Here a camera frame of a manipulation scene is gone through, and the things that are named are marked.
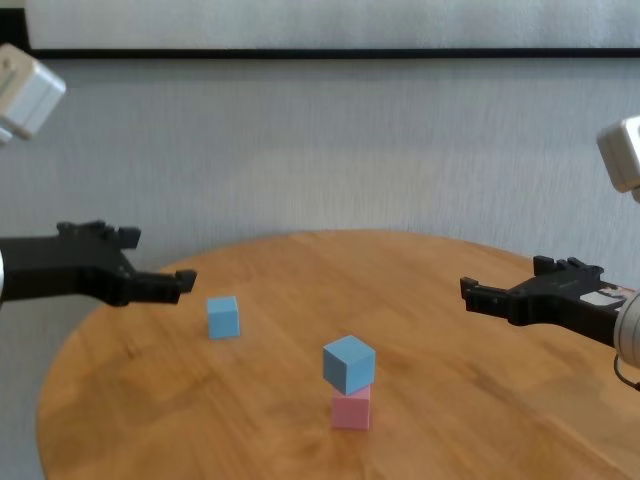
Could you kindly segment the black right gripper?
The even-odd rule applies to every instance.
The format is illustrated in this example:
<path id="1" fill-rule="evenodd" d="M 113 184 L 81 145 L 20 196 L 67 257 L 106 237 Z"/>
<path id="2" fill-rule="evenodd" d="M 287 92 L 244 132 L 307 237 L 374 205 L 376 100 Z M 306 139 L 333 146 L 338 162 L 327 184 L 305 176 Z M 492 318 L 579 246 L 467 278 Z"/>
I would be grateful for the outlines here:
<path id="1" fill-rule="evenodd" d="M 604 269 L 569 257 L 537 255 L 534 278 L 511 290 L 460 279 L 466 310 L 502 318 L 514 326 L 550 324 L 612 347 L 619 310 L 632 289 L 603 281 Z"/>

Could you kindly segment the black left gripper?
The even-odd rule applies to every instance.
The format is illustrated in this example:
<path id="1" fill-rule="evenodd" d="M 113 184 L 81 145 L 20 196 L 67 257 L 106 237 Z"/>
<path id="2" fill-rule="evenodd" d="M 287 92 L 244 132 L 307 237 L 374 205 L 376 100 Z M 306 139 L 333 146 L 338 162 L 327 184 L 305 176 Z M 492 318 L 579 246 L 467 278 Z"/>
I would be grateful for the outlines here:
<path id="1" fill-rule="evenodd" d="M 197 272 L 134 273 L 123 254 L 136 249 L 138 227 L 60 222 L 52 236 L 1 239 L 1 301 L 84 295 L 111 306 L 177 304 Z"/>

